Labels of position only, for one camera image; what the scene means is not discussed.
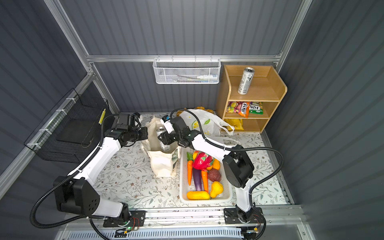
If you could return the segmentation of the green candy bag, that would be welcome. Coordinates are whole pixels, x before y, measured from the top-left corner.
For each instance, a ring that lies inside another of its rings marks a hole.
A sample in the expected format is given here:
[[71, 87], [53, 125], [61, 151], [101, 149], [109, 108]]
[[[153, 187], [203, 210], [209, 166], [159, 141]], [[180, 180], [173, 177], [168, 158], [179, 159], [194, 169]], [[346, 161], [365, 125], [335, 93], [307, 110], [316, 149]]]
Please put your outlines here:
[[263, 103], [261, 102], [250, 102], [249, 113], [255, 115], [263, 115]]

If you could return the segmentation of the cream canvas tote bag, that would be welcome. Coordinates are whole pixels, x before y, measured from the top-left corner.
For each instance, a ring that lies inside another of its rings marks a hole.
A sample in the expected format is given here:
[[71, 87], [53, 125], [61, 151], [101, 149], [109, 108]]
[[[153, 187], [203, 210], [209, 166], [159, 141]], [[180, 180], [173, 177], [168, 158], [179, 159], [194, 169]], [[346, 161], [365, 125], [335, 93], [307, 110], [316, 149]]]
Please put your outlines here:
[[165, 132], [161, 119], [155, 116], [145, 124], [148, 129], [148, 139], [142, 141], [142, 150], [150, 158], [151, 168], [157, 178], [175, 177], [181, 158], [181, 148], [177, 143], [164, 145], [158, 136]]

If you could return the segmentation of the white plastic produce basket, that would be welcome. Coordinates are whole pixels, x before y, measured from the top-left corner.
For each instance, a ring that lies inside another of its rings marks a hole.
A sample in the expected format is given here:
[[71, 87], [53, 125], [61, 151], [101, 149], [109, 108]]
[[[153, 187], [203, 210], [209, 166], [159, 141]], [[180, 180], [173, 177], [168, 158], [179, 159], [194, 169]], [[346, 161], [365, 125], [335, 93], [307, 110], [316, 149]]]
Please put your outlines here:
[[184, 204], [208, 206], [232, 200], [232, 186], [220, 161], [190, 148], [181, 150], [180, 161], [180, 199]]

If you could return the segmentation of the orange pink candy bag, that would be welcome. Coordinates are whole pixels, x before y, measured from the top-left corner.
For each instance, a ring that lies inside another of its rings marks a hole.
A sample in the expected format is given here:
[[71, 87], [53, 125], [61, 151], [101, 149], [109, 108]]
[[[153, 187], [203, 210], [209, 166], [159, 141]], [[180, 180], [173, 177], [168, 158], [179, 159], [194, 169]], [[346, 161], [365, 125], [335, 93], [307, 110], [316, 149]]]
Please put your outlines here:
[[244, 118], [249, 117], [250, 102], [229, 102], [227, 105], [227, 113], [236, 113]]

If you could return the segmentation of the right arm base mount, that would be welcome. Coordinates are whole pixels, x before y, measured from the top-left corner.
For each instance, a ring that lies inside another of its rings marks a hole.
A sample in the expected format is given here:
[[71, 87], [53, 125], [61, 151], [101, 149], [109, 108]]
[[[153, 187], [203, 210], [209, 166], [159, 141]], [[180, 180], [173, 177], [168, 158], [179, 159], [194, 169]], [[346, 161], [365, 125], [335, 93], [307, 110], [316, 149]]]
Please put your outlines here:
[[266, 223], [263, 211], [258, 207], [251, 207], [247, 212], [244, 212], [238, 207], [225, 208], [224, 218], [227, 225], [234, 224], [256, 224], [261, 225]]

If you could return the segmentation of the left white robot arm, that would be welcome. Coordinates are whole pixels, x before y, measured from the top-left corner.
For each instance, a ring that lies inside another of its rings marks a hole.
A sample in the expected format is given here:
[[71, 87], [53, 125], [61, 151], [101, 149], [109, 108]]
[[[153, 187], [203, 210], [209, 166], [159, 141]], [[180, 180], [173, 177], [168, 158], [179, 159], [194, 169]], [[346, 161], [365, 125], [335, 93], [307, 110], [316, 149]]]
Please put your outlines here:
[[68, 176], [74, 177], [54, 190], [57, 209], [60, 212], [86, 217], [109, 217], [122, 222], [131, 219], [127, 204], [103, 199], [94, 189], [96, 179], [108, 161], [128, 142], [135, 143], [148, 138], [148, 128], [109, 129], [102, 144]]

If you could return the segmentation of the white lemon-print plastic bag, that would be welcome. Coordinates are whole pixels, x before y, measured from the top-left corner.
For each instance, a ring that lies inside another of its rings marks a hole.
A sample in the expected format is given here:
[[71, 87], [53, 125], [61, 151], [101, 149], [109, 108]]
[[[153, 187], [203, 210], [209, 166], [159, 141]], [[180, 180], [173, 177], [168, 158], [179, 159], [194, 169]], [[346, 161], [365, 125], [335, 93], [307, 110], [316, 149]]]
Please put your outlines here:
[[188, 112], [183, 111], [179, 115], [190, 130], [200, 131], [202, 126], [203, 132], [206, 137], [219, 137], [221, 131], [232, 136], [235, 128], [222, 120], [215, 114], [199, 109], [189, 109]]

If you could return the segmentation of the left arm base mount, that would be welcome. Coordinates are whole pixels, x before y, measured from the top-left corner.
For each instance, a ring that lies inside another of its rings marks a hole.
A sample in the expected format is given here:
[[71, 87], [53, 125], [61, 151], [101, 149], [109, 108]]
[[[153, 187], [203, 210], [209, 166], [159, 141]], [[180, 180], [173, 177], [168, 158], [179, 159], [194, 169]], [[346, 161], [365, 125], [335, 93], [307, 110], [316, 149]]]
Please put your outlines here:
[[146, 211], [129, 211], [127, 216], [119, 218], [108, 218], [104, 220], [104, 228], [139, 228], [144, 225], [146, 219]]

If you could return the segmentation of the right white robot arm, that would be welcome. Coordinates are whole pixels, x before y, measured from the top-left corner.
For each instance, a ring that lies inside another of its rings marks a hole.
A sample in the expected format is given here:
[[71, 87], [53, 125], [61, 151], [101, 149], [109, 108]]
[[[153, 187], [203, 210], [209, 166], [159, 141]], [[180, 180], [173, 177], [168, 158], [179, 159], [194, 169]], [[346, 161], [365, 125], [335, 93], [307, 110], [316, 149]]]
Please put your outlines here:
[[236, 190], [236, 207], [243, 213], [249, 213], [253, 207], [250, 196], [255, 168], [245, 149], [240, 145], [230, 147], [211, 140], [205, 136], [202, 125], [199, 125], [199, 130], [191, 130], [181, 117], [165, 115], [161, 122], [167, 131], [159, 137], [163, 144], [177, 142], [181, 147], [198, 150], [222, 163], [228, 182]]

